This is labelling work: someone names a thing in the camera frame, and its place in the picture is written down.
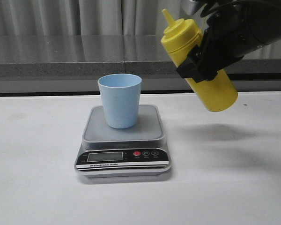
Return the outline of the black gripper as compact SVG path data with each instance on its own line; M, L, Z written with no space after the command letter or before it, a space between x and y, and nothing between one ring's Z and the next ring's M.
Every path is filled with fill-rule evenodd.
M250 5L223 7L207 20L208 28L200 45L195 45L176 71L196 83L211 81L218 70L240 61L257 49L260 41L253 34Z

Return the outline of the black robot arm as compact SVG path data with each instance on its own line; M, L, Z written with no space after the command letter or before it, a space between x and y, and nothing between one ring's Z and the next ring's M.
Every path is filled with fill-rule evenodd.
M192 11L208 17L208 28L177 72L196 83L213 80L246 54L281 40L281 0L196 0Z

